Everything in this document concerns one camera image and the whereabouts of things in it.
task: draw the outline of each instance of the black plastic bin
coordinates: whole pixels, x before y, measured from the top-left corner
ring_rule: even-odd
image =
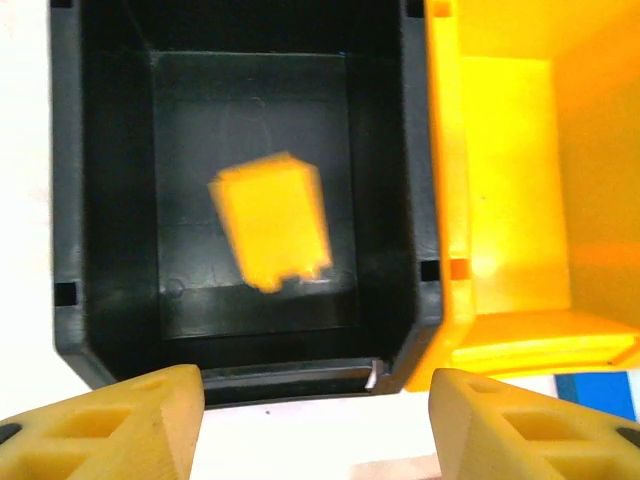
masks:
[[[207,406],[396,392],[441,321],[421,2],[51,8],[55,343],[92,387],[179,363]],[[334,268],[242,282],[207,183],[318,167]]]

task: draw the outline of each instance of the white table surface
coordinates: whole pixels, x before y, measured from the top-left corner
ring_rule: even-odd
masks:
[[[52,344],[47,5],[0,0],[0,419],[88,391]],[[552,377],[513,383],[555,394]],[[342,479],[356,463],[431,454],[427,399],[207,412],[192,479]]]

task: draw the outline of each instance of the black plastic wall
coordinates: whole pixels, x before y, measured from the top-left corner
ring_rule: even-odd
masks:
[[[89,385],[195,363],[209,406],[402,387],[441,319],[420,14],[394,0],[76,0],[52,8],[56,347]],[[298,104],[344,110],[344,135],[332,126],[296,145],[330,157],[313,143],[329,135],[348,154],[346,165],[322,157],[319,167],[328,215],[338,219],[329,225],[335,260],[348,273],[333,279],[338,296],[260,299],[275,315],[253,324],[167,317],[175,302],[167,303],[163,280],[166,250],[185,245],[167,242],[158,214],[167,202],[162,182],[176,176],[163,155],[177,148],[159,109],[174,101],[166,92],[180,89],[209,108],[212,94],[221,98],[216,85],[237,96],[247,81],[280,99],[270,114],[292,126],[292,115],[307,111]],[[180,192],[176,202],[211,208],[201,201],[206,189],[195,201]],[[211,255],[231,258],[226,243]],[[336,316],[318,316],[325,310]],[[365,388],[373,370],[375,386]]]

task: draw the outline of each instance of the yellow plastic bin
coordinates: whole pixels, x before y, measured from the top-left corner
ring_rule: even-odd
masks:
[[[640,0],[427,0],[434,368],[640,363]]]

